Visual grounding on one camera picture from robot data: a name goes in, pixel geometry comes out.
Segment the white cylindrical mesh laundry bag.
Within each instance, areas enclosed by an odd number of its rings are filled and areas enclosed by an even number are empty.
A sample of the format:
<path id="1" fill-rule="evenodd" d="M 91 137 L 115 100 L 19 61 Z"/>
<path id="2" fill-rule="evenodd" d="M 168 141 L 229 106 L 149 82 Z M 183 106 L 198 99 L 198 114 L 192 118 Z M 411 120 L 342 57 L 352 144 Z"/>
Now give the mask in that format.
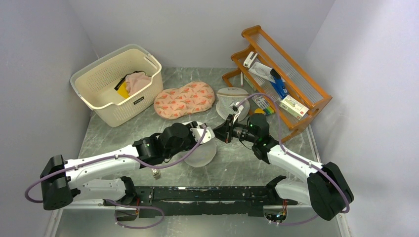
<path id="1" fill-rule="evenodd" d="M 184 161 L 192 167 L 203 167 L 209 164 L 216 155 L 216 138 L 211 141 L 199 145 Z"/>

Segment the white plastic packet on rack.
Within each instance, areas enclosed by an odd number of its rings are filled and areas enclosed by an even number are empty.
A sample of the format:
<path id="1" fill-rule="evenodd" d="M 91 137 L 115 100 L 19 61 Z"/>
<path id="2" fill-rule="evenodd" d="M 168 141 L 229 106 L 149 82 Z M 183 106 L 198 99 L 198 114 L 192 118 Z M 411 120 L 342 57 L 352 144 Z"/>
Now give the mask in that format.
<path id="1" fill-rule="evenodd" d="M 259 63 L 259 62 L 254 62 L 252 64 L 252 66 L 249 68 L 249 71 L 251 73 L 256 74 L 256 75 L 262 77 L 263 79 L 266 79 L 270 82 L 275 83 L 275 80 L 270 73 L 271 70 L 272 70 L 272 68 L 270 68 L 270 67 L 268 67 L 268 66 L 266 66 L 262 63 Z"/>

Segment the pink cloth in basket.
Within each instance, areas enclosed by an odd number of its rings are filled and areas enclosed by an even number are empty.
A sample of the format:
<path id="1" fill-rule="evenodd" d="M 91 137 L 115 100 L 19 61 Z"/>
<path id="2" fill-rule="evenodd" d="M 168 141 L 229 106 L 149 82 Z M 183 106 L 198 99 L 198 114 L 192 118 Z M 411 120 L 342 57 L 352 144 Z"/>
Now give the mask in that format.
<path id="1" fill-rule="evenodd" d="M 145 72 L 137 72 L 126 76 L 125 81 L 128 95 L 132 96 L 146 87 L 151 82 L 151 77 L 146 75 Z"/>

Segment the white pen by rack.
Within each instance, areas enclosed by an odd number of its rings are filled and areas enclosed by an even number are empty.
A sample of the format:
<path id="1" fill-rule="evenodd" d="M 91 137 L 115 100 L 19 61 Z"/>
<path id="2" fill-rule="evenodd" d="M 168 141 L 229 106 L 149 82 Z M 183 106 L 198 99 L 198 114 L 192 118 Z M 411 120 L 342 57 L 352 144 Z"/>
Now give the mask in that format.
<path id="1" fill-rule="evenodd" d="M 240 86 L 243 87 L 244 86 L 244 74 L 240 73 Z"/>

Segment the yellow block on rack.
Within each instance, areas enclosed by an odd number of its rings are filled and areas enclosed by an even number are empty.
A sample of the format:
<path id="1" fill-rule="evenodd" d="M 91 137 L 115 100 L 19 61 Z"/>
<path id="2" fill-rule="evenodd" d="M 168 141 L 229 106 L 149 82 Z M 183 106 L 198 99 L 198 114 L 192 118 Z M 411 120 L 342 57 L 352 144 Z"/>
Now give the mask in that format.
<path id="1" fill-rule="evenodd" d="M 260 109 L 260 108 L 255 109 L 254 113 L 255 114 L 263 114 L 263 115 L 266 115 L 266 112 L 263 109 Z"/>

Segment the orange wooden shelf rack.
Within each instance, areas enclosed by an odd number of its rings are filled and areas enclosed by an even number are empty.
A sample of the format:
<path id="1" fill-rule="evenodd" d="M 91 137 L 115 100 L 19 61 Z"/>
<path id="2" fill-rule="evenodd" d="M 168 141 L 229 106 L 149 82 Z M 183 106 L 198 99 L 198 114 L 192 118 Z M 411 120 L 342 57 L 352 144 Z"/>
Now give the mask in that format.
<path id="1" fill-rule="evenodd" d="M 245 59 L 251 52 L 257 53 L 257 62 L 278 72 L 284 79 L 290 96 L 308 108 L 308 112 L 300 119 L 293 117 L 283 108 L 277 109 L 277 114 L 290 131 L 289 135 L 282 138 L 282 142 L 286 142 L 303 132 L 331 101 L 332 96 L 292 59 L 260 25 L 244 29 L 241 35 L 249 42 L 249 45 L 246 49 L 231 56 L 231 60 L 237 65 L 237 68 L 224 74 L 222 79 L 229 87 L 232 87 L 230 79 L 243 74 L 255 91 L 268 94 L 278 100 L 279 96 L 273 87 L 269 83 L 262 83 L 260 76 L 251 73 L 244 66 Z"/>

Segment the white mesh bag beige rim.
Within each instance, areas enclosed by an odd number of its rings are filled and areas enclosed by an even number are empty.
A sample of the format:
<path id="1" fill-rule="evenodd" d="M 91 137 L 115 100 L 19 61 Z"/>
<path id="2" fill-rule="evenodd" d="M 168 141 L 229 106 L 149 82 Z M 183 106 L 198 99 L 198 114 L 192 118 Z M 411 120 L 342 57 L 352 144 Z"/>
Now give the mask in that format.
<path id="1" fill-rule="evenodd" d="M 218 99 L 216 111 L 223 120 L 226 120 L 228 115 L 235 114 L 232 106 L 246 99 L 249 96 L 249 93 L 242 88 L 225 87 L 219 89 L 216 96 Z"/>

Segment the blue tool on rack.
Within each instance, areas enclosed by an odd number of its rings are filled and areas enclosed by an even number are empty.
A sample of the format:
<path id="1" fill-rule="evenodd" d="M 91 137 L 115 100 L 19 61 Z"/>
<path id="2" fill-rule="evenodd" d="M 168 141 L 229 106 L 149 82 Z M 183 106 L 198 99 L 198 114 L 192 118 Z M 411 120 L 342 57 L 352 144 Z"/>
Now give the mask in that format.
<path id="1" fill-rule="evenodd" d="M 274 80 L 274 82 L 271 82 L 271 85 L 273 86 L 275 91 L 278 93 L 281 100 L 286 98 L 289 95 L 289 92 L 286 89 L 285 81 L 282 79 L 280 74 L 278 72 L 276 72 L 275 69 L 271 69 L 270 75 Z"/>

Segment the white stapler on rack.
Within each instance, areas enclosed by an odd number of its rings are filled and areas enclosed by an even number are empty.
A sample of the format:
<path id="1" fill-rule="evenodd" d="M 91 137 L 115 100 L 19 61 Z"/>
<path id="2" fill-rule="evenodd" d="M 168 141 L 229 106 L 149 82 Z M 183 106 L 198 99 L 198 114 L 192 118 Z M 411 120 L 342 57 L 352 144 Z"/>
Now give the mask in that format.
<path id="1" fill-rule="evenodd" d="M 245 68 L 251 68 L 253 62 L 257 59 L 258 53 L 254 52 L 254 51 L 250 51 L 249 54 L 247 55 L 246 59 L 243 62 L 243 66 Z"/>

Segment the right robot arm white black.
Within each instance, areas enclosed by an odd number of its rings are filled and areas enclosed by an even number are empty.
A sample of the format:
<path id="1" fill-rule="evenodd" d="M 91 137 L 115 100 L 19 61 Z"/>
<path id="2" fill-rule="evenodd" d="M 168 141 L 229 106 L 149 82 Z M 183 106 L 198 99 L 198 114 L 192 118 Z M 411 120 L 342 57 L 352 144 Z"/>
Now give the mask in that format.
<path id="1" fill-rule="evenodd" d="M 304 158 L 286 148 L 270 135 L 270 125 L 262 114 L 253 114 L 246 124 L 240 124 L 229 115 L 213 130 L 217 139 L 230 143 L 232 138 L 252 143 L 254 155 L 267 164 L 285 169 L 298 178 L 284 178 L 267 190 L 271 204 L 284 199 L 310 205 L 317 216 L 331 220 L 350 210 L 354 195 L 340 168 L 333 162 L 322 164 Z"/>

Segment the cream plastic laundry basket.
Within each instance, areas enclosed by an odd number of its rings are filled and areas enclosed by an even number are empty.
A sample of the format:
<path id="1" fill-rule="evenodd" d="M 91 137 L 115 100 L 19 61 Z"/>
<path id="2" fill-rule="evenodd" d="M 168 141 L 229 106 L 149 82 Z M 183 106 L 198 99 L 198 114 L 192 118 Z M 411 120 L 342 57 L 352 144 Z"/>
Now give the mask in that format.
<path id="1" fill-rule="evenodd" d="M 117 127 L 150 107 L 163 90 L 160 62 L 146 49 L 128 44 L 74 73 L 70 84 L 81 100 L 109 126 Z M 128 98 L 115 87 L 126 75 L 143 71 L 151 80 Z"/>

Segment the white green box on rack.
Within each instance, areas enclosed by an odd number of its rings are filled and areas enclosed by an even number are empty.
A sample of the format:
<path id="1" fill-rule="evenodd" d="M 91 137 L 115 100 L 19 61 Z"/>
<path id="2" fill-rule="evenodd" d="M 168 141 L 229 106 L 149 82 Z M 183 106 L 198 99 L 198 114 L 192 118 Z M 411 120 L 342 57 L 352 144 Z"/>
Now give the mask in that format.
<path id="1" fill-rule="evenodd" d="M 295 100 L 290 95 L 287 95 L 280 101 L 280 107 L 294 116 L 296 119 L 301 119 L 306 115 L 309 109 L 299 101 Z"/>

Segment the silver black stapler on table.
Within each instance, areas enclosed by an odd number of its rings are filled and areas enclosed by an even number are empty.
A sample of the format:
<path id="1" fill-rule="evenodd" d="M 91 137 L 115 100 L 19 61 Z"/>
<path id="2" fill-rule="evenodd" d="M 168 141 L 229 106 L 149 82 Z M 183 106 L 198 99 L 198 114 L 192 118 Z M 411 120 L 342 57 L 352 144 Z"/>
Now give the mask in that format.
<path id="1" fill-rule="evenodd" d="M 160 179 L 161 173 L 158 169 L 152 168 L 151 171 L 152 171 L 152 175 L 155 179 Z"/>

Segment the pack of coloured markers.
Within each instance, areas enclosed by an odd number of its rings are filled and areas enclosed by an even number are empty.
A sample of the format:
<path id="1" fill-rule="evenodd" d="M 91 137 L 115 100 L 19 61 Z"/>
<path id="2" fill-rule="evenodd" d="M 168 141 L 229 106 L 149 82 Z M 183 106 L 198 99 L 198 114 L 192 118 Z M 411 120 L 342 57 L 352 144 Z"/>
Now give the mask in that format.
<path id="1" fill-rule="evenodd" d="M 254 95 L 251 98 L 258 106 L 259 110 L 262 110 L 265 115 L 271 115 L 275 113 L 275 110 L 270 106 L 269 102 L 263 95 Z"/>

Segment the yellow item in basket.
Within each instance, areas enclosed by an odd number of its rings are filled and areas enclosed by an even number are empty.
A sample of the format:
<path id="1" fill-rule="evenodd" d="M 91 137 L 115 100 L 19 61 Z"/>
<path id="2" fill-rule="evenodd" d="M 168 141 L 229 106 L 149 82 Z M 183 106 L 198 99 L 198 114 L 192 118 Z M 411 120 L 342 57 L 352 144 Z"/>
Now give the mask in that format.
<path id="1" fill-rule="evenodd" d="M 126 82 L 122 82 L 119 87 L 117 88 L 117 93 L 122 96 L 123 98 L 128 98 L 129 97 L 129 93 L 126 89 Z"/>

